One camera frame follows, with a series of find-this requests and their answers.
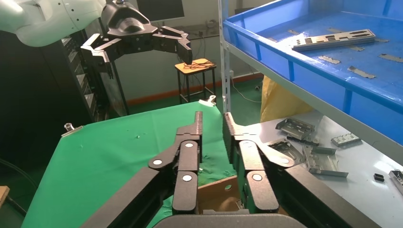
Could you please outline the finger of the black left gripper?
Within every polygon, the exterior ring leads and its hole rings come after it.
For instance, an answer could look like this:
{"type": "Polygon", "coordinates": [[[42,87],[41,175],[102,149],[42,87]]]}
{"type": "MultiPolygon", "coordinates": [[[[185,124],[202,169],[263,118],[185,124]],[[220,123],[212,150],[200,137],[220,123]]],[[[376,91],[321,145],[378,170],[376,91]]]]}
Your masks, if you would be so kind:
{"type": "Polygon", "coordinates": [[[177,54],[188,65],[193,61],[191,42],[184,31],[162,26],[153,34],[152,43],[154,50],[177,54]]]}
{"type": "Polygon", "coordinates": [[[104,38],[95,33],[81,46],[81,51],[87,64],[114,79],[112,63],[124,54],[122,44],[120,38],[104,38]]]}

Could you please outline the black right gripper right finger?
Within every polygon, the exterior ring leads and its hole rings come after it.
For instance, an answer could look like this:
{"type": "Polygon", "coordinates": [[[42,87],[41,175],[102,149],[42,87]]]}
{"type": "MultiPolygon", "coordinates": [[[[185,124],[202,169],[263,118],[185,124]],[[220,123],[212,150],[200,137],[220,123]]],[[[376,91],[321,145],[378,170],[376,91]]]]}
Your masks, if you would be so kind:
{"type": "Polygon", "coordinates": [[[223,140],[238,178],[241,201],[251,214],[269,216],[272,227],[375,228],[368,216],[295,161],[223,115],[223,140]]]}

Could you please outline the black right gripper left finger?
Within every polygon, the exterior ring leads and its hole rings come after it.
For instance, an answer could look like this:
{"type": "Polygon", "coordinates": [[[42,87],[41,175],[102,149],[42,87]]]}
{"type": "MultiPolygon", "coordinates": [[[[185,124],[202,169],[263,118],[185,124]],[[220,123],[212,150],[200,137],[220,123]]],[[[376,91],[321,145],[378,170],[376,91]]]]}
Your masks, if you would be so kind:
{"type": "Polygon", "coordinates": [[[149,160],[87,221],[83,228],[145,228],[172,196],[172,212],[197,211],[198,170],[202,159],[202,112],[177,129],[171,146],[149,160]]]}

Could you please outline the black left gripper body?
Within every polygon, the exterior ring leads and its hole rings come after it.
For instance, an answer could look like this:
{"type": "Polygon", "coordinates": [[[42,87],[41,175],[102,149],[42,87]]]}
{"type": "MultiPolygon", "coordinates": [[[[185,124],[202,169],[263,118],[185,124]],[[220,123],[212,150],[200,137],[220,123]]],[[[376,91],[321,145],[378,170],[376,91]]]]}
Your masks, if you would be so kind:
{"type": "Polygon", "coordinates": [[[107,2],[102,9],[100,21],[103,39],[141,40],[150,39],[158,33],[158,28],[146,16],[123,0],[107,2]]]}

